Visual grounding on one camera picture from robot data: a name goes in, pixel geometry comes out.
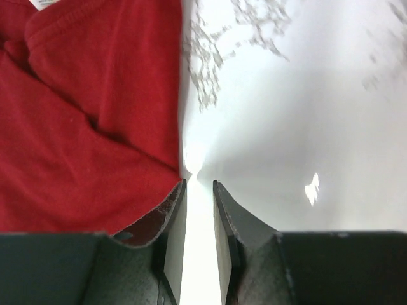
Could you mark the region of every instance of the folded fabric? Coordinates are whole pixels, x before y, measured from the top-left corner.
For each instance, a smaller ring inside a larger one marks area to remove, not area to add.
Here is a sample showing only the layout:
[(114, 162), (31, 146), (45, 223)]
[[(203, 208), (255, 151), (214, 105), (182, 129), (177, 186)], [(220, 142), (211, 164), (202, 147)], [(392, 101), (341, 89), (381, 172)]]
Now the folded fabric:
[(115, 233), (179, 180), (179, 0), (0, 0), (0, 231)]

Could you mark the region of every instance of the red towel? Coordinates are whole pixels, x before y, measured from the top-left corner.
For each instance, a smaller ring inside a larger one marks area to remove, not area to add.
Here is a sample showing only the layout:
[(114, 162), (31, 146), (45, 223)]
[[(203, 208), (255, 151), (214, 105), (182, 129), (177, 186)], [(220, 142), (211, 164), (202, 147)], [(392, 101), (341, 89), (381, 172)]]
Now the red towel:
[(0, 0), (0, 231), (115, 233), (179, 180), (180, 0)]

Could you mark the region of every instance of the red garment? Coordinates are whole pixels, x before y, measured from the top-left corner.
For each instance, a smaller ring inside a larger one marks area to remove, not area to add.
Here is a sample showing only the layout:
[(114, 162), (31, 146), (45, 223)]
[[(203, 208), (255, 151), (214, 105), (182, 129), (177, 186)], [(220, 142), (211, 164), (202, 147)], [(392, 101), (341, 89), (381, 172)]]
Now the red garment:
[(0, 0), (0, 231), (115, 233), (179, 180), (180, 0)]

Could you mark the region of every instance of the black plastic part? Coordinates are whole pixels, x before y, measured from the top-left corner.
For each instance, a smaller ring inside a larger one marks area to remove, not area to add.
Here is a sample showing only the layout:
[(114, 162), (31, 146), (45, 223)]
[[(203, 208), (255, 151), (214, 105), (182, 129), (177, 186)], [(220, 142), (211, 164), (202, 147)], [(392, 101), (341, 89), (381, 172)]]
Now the black plastic part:
[(177, 305), (185, 193), (184, 180), (115, 238), (103, 233), (0, 235), (0, 304)]
[(213, 186), (223, 305), (407, 304), (407, 234), (278, 232)]

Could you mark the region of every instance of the white tag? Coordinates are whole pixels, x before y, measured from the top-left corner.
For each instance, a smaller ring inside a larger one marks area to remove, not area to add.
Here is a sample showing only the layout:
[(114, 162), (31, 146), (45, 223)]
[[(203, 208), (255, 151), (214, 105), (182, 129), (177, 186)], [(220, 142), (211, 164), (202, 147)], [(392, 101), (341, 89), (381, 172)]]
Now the white tag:
[(47, 6), (54, 4), (58, 0), (30, 0), (31, 4), (39, 11), (45, 9)]

